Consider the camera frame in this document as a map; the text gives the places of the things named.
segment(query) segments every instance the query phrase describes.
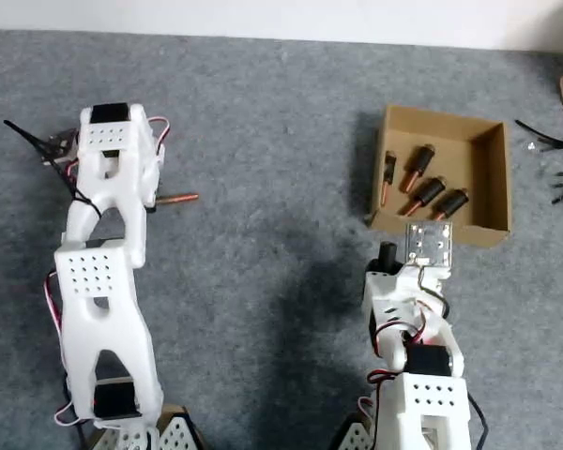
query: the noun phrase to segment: white 3d-printed bracket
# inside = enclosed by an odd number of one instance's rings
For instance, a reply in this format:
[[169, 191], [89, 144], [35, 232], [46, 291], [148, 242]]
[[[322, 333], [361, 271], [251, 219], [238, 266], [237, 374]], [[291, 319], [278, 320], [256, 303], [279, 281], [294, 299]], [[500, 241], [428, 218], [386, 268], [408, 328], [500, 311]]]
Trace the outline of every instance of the white 3d-printed bracket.
[[[154, 429], [162, 407], [152, 340], [138, 308], [133, 269], [145, 262], [146, 212], [153, 206], [164, 147], [141, 105], [129, 107], [129, 121], [90, 123], [81, 114], [77, 188], [103, 213], [117, 208], [123, 239], [88, 247], [99, 215], [90, 204], [72, 202], [62, 246], [54, 253], [63, 298], [62, 350], [68, 388], [81, 419], [97, 427], [120, 427], [142, 436]], [[94, 414], [96, 365], [101, 351], [116, 354], [133, 380], [139, 416], [100, 420]]]

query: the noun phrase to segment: black cylindrical object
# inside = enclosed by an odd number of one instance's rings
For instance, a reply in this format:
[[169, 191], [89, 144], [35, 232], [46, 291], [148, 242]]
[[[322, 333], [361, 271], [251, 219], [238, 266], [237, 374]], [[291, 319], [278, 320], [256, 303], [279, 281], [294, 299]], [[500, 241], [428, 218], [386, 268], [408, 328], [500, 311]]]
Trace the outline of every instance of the black cylindrical object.
[[389, 185], [394, 181], [394, 168], [396, 167], [396, 155], [394, 152], [386, 152], [384, 161], [384, 181]]
[[420, 206], [425, 206], [435, 199], [440, 192], [446, 189], [446, 187], [447, 180], [438, 176], [436, 178], [432, 178], [429, 182], [423, 185], [413, 197], [416, 201], [421, 203]]
[[435, 155], [434, 146], [427, 143], [420, 147], [414, 157], [409, 161], [408, 172], [403, 180], [403, 192], [408, 194], [428, 168], [430, 161]]
[[453, 190], [446, 198], [442, 199], [436, 206], [435, 211], [442, 214], [442, 218], [449, 218], [457, 210], [469, 202], [469, 195], [466, 189]]
[[377, 256], [377, 270], [389, 274], [396, 263], [396, 244], [384, 241], [379, 245]]
[[430, 161], [435, 155], [435, 148], [430, 143], [426, 143], [419, 148], [417, 155], [411, 161], [411, 172], [417, 172], [419, 176], [422, 176], [425, 170], [428, 168]]

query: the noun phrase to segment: black wire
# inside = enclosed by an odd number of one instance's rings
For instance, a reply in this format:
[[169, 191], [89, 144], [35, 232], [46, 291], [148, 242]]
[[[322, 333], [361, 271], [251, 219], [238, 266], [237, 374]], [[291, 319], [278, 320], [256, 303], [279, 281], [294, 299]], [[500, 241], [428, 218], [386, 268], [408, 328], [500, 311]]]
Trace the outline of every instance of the black wire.
[[[71, 401], [71, 395], [68, 393], [68, 386], [67, 386], [67, 373], [63, 375], [63, 394], [65, 395], [65, 399], [67, 400], [67, 404]], [[75, 407], [71, 405], [70, 410], [72, 411], [74, 420], [77, 420], [77, 414], [75, 413]], [[77, 431], [77, 437], [79, 439], [79, 446], [81, 450], [88, 450], [87, 440], [85, 439], [84, 435], [84, 428], [82, 427], [82, 423], [78, 422], [75, 425], [75, 431]]]
[[486, 417], [484, 413], [481, 411], [476, 400], [471, 397], [471, 394], [467, 392], [467, 398], [469, 399], [469, 403], [473, 406], [473, 409], [476, 410], [476, 413], [479, 416], [479, 421], [481, 422], [481, 426], [483, 427], [483, 431], [481, 432], [481, 436], [479, 436], [478, 445], [476, 445], [476, 450], [481, 450], [486, 443], [486, 438], [488, 437], [488, 433], [490, 432], [490, 427], [488, 426], [488, 422], [486, 422]]
[[449, 301], [446, 298], [444, 298], [442, 295], [440, 295], [438, 292], [432, 291], [431, 289], [428, 289], [421, 284], [421, 283], [423, 283], [423, 271], [424, 271], [424, 269], [425, 269], [425, 267], [421, 267], [421, 269], [419, 270], [419, 276], [418, 276], [417, 284], [422, 291], [424, 291], [425, 293], [428, 293], [432, 297], [437, 298], [438, 300], [440, 300], [442, 302], [442, 305], [444, 305], [444, 308], [442, 309], [442, 319], [446, 319], [450, 314]]
[[543, 140], [546, 143], [550, 143], [552, 144], [556, 149], [560, 149], [563, 148], [563, 140], [554, 138], [552, 136], [549, 136], [548, 134], [544, 134], [540, 131], [538, 131], [535, 128], [532, 128], [530, 125], [525, 124], [524, 122], [522, 122], [521, 120], [515, 120], [515, 123], [517, 125], [519, 125], [521, 128], [526, 129], [527, 131], [531, 131], [534, 134], [537, 134], [538, 136], [540, 136], [541, 138], [543, 138]]
[[73, 183], [71, 183], [71, 180], [68, 178], [67, 174], [61, 169], [58, 164], [56, 164], [56, 161], [54, 161], [54, 157], [50, 151], [50, 149], [54, 149], [54, 145], [50, 144], [49, 142], [44, 142], [28, 131], [25, 131], [21, 127], [13, 124], [9, 120], [5, 120], [4, 123], [6, 126], [19, 133], [26, 141], [31, 143], [31, 145], [38, 151], [38, 153], [50, 163], [56, 173], [58, 173], [60, 179], [63, 180], [63, 183], [65, 183], [65, 186], [67, 186], [67, 189], [70, 192], [73, 201], [89, 204], [90, 206], [92, 206], [92, 208], [94, 208], [94, 211], [96, 211], [98, 217], [102, 218], [102, 213], [100, 212], [98, 207], [90, 199], [85, 197], [84, 194], [79, 189], [77, 189], [77, 187]]

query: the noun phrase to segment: gray carpet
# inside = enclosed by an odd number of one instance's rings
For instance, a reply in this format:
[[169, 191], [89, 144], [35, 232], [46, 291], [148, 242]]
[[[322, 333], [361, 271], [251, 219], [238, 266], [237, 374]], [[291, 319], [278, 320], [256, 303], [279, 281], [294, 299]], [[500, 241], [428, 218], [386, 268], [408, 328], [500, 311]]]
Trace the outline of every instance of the gray carpet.
[[[201, 199], [148, 218], [136, 272], [165, 398], [216, 449], [326, 449], [375, 366], [358, 306], [388, 237], [362, 220], [382, 109], [563, 136], [562, 72], [563, 56], [522, 52], [0, 32], [0, 448], [76, 443], [52, 422], [62, 372], [41, 293], [69, 197], [4, 118], [46, 136], [126, 100], [171, 119], [160, 192]], [[512, 236], [457, 246], [446, 285], [487, 449], [563, 448], [563, 204], [528, 140], [511, 130]]]

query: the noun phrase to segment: metal plate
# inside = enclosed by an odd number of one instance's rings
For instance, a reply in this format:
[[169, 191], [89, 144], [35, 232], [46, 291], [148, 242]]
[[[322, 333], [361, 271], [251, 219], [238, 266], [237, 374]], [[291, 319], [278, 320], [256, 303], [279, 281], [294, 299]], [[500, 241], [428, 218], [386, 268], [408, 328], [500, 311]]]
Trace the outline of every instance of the metal plate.
[[419, 267], [452, 266], [452, 223], [411, 222], [406, 228], [407, 264]]

